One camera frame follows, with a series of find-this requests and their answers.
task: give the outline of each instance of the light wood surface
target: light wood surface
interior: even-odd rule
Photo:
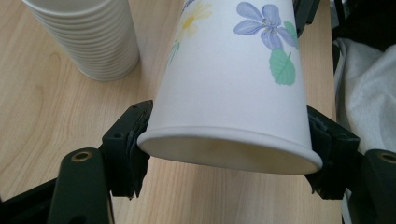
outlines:
[[[0,195],[54,178],[75,149],[99,147],[130,106],[154,99],[182,0],[130,0],[140,62],[123,79],[84,77],[22,1],[0,2]],[[300,38],[308,103],[334,118],[329,2]],[[151,158],[141,196],[114,198],[116,223],[341,223],[302,175],[267,175]]]

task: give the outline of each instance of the white paper cup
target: white paper cup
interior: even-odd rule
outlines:
[[[252,172],[319,170],[294,24],[292,1],[186,1],[142,150]]]
[[[96,80],[131,72],[138,46],[127,0],[23,0],[78,69]]]

